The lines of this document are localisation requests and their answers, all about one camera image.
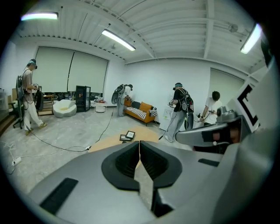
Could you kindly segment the person's right hand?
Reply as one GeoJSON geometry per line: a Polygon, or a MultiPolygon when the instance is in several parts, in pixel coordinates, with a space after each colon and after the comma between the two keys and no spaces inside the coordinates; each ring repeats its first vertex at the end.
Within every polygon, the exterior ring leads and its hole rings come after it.
{"type": "Polygon", "coordinates": [[[223,129],[219,132],[213,133],[214,141],[224,141],[229,143],[239,143],[240,142],[240,130],[236,127],[230,129],[223,129]]]}

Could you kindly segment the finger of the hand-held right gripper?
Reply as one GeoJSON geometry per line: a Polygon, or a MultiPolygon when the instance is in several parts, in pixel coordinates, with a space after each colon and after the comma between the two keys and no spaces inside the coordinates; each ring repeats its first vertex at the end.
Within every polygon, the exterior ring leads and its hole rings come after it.
{"type": "Polygon", "coordinates": [[[218,123],[186,131],[180,131],[176,133],[175,139],[177,142],[185,145],[211,147],[214,146],[214,142],[217,143],[213,137],[214,132],[222,131],[227,127],[228,124],[226,123],[218,123]]]}

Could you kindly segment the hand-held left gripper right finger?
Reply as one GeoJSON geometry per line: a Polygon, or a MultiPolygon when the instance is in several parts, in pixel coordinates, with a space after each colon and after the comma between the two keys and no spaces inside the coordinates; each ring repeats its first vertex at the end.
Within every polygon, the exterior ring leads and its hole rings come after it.
{"type": "Polygon", "coordinates": [[[212,224],[219,192],[207,192],[222,156],[140,142],[140,158],[152,180],[152,202],[141,224],[212,224]]]}

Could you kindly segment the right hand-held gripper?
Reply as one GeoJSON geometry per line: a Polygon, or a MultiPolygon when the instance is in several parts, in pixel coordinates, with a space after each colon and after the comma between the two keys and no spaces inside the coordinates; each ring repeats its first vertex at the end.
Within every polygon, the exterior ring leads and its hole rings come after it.
{"type": "Polygon", "coordinates": [[[237,123],[240,123],[240,139],[258,128],[280,125],[280,73],[275,57],[260,82],[246,81],[234,97],[218,109],[218,126],[231,130],[237,123]]]}

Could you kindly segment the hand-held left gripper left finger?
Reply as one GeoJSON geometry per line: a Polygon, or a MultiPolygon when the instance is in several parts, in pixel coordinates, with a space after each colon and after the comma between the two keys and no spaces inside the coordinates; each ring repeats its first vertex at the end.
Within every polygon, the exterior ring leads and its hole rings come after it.
{"type": "Polygon", "coordinates": [[[44,178],[29,193],[50,223],[145,224],[155,219],[134,179],[139,143],[83,154],[44,178]]]}

